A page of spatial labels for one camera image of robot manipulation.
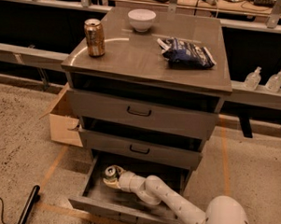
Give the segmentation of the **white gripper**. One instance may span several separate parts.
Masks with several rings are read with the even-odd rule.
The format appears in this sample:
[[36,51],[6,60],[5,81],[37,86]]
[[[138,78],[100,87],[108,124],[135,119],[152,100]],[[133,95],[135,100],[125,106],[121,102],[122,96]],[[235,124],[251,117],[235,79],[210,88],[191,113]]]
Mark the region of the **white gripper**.
[[119,182],[104,181],[106,186],[111,189],[122,189],[124,191],[131,192],[132,191],[131,182],[136,177],[136,174],[129,171],[125,171],[124,168],[118,165],[114,165],[113,170],[114,170],[114,176],[119,176]]

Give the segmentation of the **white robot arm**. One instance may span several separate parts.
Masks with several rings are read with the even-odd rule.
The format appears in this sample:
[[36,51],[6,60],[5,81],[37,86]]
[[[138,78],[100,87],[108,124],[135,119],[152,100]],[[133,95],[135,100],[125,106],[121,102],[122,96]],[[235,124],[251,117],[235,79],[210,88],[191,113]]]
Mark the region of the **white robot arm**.
[[230,196],[217,196],[203,211],[155,175],[143,177],[112,165],[105,169],[103,181],[112,189],[136,194],[150,205],[164,202],[184,224],[249,224],[244,208]]

